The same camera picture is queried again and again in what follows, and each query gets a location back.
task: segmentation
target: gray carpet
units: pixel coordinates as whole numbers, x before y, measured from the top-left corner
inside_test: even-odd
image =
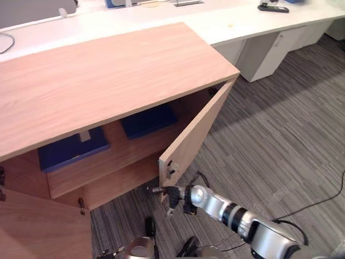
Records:
[[[254,83],[239,78],[178,184],[186,185],[198,169],[215,192],[267,218],[337,193],[345,169],[345,52],[339,43],[323,36],[289,53],[274,75]],[[180,206],[167,220],[167,205],[145,189],[92,211],[94,256],[142,236],[149,215],[157,221],[161,258],[175,256],[192,235],[219,249],[242,243],[203,211],[184,215]],[[345,250],[345,192],[287,219],[306,232],[312,247],[327,253]],[[286,228],[301,240],[298,231]],[[223,254],[251,257],[248,245]]]

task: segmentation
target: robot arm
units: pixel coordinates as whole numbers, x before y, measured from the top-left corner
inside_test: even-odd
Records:
[[[172,215],[178,200],[182,199],[185,202],[183,207],[185,213],[193,214],[196,208],[201,208],[214,219],[222,221],[250,244],[254,258],[326,258],[315,256],[308,246],[299,244],[277,223],[215,194],[210,188],[199,185],[185,188],[158,187],[153,188],[152,192],[168,194],[170,202],[168,216]]]

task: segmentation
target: blue object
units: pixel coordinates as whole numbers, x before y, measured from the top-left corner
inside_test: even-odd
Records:
[[[132,4],[137,4],[137,1],[132,0]],[[108,8],[121,8],[126,6],[126,0],[106,0]]]
[[[174,112],[167,104],[133,114],[121,119],[129,139],[139,138],[177,122]]]
[[[41,171],[49,173],[109,148],[101,127],[89,130],[90,139],[81,142],[75,134],[38,149]]]
[[[285,1],[287,1],[287,2],[289,2],[289,3],[291,3],[291,4],[294,4],[294,3],[303,3],[303,2],[305,2],[305,0],[285,0]]]

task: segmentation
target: power cord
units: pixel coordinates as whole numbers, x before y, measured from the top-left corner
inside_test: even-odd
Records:
[[[274,223],[277,223],[277,224],[285,223],[285,224],[289,224],[289,225],[294,226],[296,229],[298,229],[301,232],[301,234],[303,236],[303,244],[305,246],[309,245],[309,240],[308,240],[307,234],[299,226],[297,226],[297,224],[295,224],[291,221],[287,221],[287,220],[272,220],[272,221]]]
[[[14,46],[15,43],[16,43],[16,40],[15,40],[15,38],[14,38],[12,35],[7,34],[7,33],[0,32],[0,36],[1,36],[1,35],[6,36],[6,37],[9,37],[9,38],[12,39],[11,45],[10,45],[7,49],[5,49],[4,51],[0,52],[0,54],[5,54],[6,52],[10,51],[11,48],[13,48],[13,46]]]
[[[285,216],[277,217],[276,219],[274,219],[274,220],[272,220],[272,221],[275,222],[275,223],[278,223],[278,224],[281,224],[281,223],[290,224],[290,225],[294,226],[295,228],[297,228],[297,229],[301,232],[301,234],[303,235],[303,243],[304,243],[304,245],[308,246],[308,245],[309,245],[309,240],[308,240],[308,237],[307,237],[306,233],[305,233],[297,224],[295,224],[295,223],[293,223],[293,222],[290,222],[290,221],[287,221],[287,220],[281,220],[281,219],[283,219],[284,217],[292,216],[292,215],[294,215],[294,214],[296,214],[296,213],[298,213],[298,212],[301,212],[302,210],[305,210],[305,209],[307,209],[307,208],[310,208],[310,207],[319,205],[319,204],[321,204],[321,203],[323,203],[323,202],[330,201],[330,200],[336,198],[337,196],[339,196],[339,195],[341,194],[342,190],[343,190],[343,187],[344,187],[344,175],[345,175],[345,170],[343,171],[342,176],[341,176],[340,190],[339,190],[334,196],[329,197],[329,198],[327,198],[327,199],[324,199],[324,200],[322,200],[322,201],[313,203],[313,204],[311,204],[311,205],[305,206],[305,207],[303,207],[303,208],[301,208],[301,209],[298,209],[298,210],[296,210],[296,211],[294,211],[294,212],[291,212],[291,213],[289,213],[289,214],[287,214],[287,215],[285,215]],[[239,247],[244,246],[245,244],[247,244],[247,243],[244,242],[244,243],[242,243],[242,244],[240,244],[240,245],[238,245],[238,246],[236,246],[236,247],[232,247],[232,248],[229,248],[229,249],[226,249],[226,250],[222,250],[222,252],[227,252],[227,251],[234,250],[234,249],[236,249],[236,248],[239,248]]]
[[[240,244],[240,245],[238,245],[238,246],[236,246],[236,247],[232,247],[232,248],[229,248],[229,249],[227,249],[227,250],[222,250],[222,252],[228,252],[228,251],[234,250],[234,249],[236,249],[236,248],[239,248],[239,247],[244,246],[245,244],[247,244],[247,243],[242,243],[242,244]]]
[[[285,215],[285,216],[277,217],[277,218],[274,219],[273,221],[283,219],[284,217],[292,216],[292,215],[294,215],[294,214],[296,214],[296,213],[298,213],[298,212],[301,212],[302,210],[308,209],[308,208],[310,208],[310,207],[312,207],[312,206],[319,205],[319,204],[321,204],[321,203],[323,203],[323,202],[330,201],[330,200],[336,198],[337,196],[339,196],[339,195],[341,194],[341,191],[343,190],[343,186],[344,186],[344,175],[345,175],[345,170],[344,170],[344,172],[343,172],[343,174],[342,174],[342,176],[341,176],[341,186],[340,186],[340,190],[339,190],[339,192],[338,192],[337,194],[335,194],[334,196],[329,197],[329,198],[327,198],[327,199],[324,199],[324,200],[322,200],[322,201],[313,203],[313,204],[311,204],[311,205],[305,206],[305,207],[303,207],[303,208],[301,208],[301,209],[298,209],[298,210],[296,210],[296,211],[294,211],[294,212],[291,212],[291,213],[289,213],[289,214],[287,214],[287,215]]]
[[[196,179],[198,179],[199,176],[201,176],[201,178],[204,180],[204,183],[206,184],[206,186],[211,189],[210,183],[207,180],[207,177],[202,172],[200,172],[200,171],[196,172],[196,174],[194,175],[193,179],[189,182],[189,185],[192,185],[196,181]]]

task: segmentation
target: cabinet top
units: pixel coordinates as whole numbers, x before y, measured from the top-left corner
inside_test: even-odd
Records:
[[[183,23],[0,63],[0,161],[236,77]]]

